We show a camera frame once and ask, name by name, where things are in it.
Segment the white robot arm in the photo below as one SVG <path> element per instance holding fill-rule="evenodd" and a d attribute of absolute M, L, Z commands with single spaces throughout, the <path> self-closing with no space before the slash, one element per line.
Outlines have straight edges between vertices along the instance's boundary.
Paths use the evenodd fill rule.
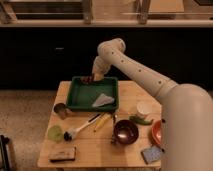
<path fill-rule="evenodd" d="M 115 66 L 161 104 L 161 171 L 213 171 L 213 98 L 134 61 L 125 49 L 120 38 L 100 43 L 92 72 L 102 76 Z"/>

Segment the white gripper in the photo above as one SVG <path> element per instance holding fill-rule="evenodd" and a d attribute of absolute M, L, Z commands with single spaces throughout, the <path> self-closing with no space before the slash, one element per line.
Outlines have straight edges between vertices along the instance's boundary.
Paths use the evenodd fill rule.
<path fill-rule="evenodd" d="M 104 78 L 104 75 L 109 72 L 111 65 L 97 56 L 93 62 L 92 76 L 94 81 L 100 81 Z"/>

